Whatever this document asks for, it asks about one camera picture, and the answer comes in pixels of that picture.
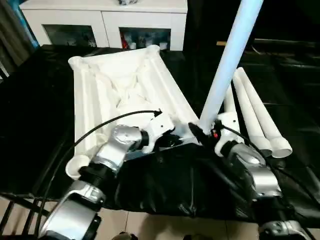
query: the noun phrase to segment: glass cabinet door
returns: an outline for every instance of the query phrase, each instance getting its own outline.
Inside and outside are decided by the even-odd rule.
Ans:
[[[39,45],[109,47],[101,11],[23,9]]]
[[[103,11],[102,16],[111,48],[140,49],[155,44],[162,50],[183,49],[186,14]]]
[[[119,27],[124,49],[141,49],[155,44],[170,49],[171,30],[164,28]]]
[[[43,27],[53,45],[97,46],[91,26],[44,24]]]

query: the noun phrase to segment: floor tile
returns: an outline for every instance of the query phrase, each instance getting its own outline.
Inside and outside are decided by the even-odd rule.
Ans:
[[[127,211],[102,209],[99,216],[102,221],[95,240],[111,240],[114,236],[125,231]]]
[[[258,225],[240,221],[226,221],[228,240],[259,239]]]
[[[129,212],[126,232],[135,234],[139,240],[182,240],[185,235],[196,234],[227,240],[225,221],[143,212]]]
[[[315,237],[316,240],[320,240],[320,229],[316,228],[309,228],[312,235]]]
[[[3,215],[5,214],[8,204],[9,204],[9,201],[7,199],[0,197],[0,219],[1,220]],[[56,204],[55,202],[46,202],[44,208],[48,211],[51,211],[51,209],[53,208],[53,206],[55,206],[55,204]],[[20,235],[24,229],[29,211],[30,211],[29,209],[24,208],[19,204],[15,204],[10,214],[10,217],[8,219],[8,222],[4,228],[3,234],[4,235],[14,235],[14,234]],[[37,217],[38,217],[38,214],[35,213],[30,225],[29,234],[34,234]],[[46,218],[44,216],[41,218],[41,225],[43,224],[45,219]]]

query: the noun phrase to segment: black plastic sheet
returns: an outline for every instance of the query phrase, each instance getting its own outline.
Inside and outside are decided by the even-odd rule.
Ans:
[[[198,117],[222,50],[217,47],[208,56],[161,53]],[[74,140],[73,71],[68,59],[117,51],[120,50],[45,45],[0,84],[0,193],[36,198],[43,195],[59,158]],[[240,66],[293,148],[291,156],[272,161],[302,181],[320,201],[319,59],[246,53]],[[241,115],[239,120],[241,132],[245,133]],[[213,161],[220,159],[194,144],[127,161],[117,181],[108,186],[105,207],[253,221],[246,203],[234,198],[213,174]],[[51,200],[60,198],[72,182],[65,174],[65,165],[66,162],[53,182]],[[301,222],[320,227],[320,211],[308,196],[292,180],[281,173],[278,176],[284,195],[294,205]]]

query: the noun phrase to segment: white cabinet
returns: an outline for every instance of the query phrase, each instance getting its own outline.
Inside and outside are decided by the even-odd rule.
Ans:
[[[39,44],[181,51],[187,0],[27,0],[20,8]]]

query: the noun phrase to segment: black wire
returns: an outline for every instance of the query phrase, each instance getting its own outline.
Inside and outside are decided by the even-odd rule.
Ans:
[[[39,210],[39,214],[37,216],[37,219],[36,219],[36,224],[35,224],[35,230],[34,230],[34,234],[38,237],[39,235],[39,230],[40,230],[40,223],[41,223],[41,217],[42,217],[42,211],[43,209],[45,208],[45,204],[46,204],[46,201],[47,201],[47,197],[48,197],[48,194],[49,194],[49,190],[50,190],[50,187],[52,185],[52,182],[53,180],[55,179],[55,176],[61,166],[61,164],[65,161],[65,159],[68,157],[68,155],[71,153],[71,151],[74,150],[74,148],[79,144],[81,143],[86,137],[88,137],[90,134],[92,134],[94,131],[102,128],[103,126],[109,124],[109,123],[112,123],[118,119],[122,119],[124,117],[127,117],[127,116],[130,116],[130,115],[134,115],[134,114],[144,114],[144,113],[152,113],[152,114],[155,114],[155,116],[157,116],[159,113],[161,113],[160,111],[154,111],[154,110],[141,110],[141,111],[133,111],[133,112],[129,112],[129,113],[126,113],[126,114],[123,114],[123,115],[120,115],[120,116],[117,116],[117,117],[114,117],[108,121],[105,121],[101,124],[99,124],[98,126],[92,128],[90,131],[88,131],[85,135],[83,135],[82,137],[80,137],[66,152],[65,154],[62,156],[62,158],[60,159],[60,161],[58,162],[57,166],[55,167],[54,171],[53,171],[53,174],[52,174],[52,178],[50,179],[48,185],[47,185],[47,188],[45,190],[45,193],[43,195],[43,198],[42,198],[42,201],[41,201],[41,206],[40,206],[40,210]]]

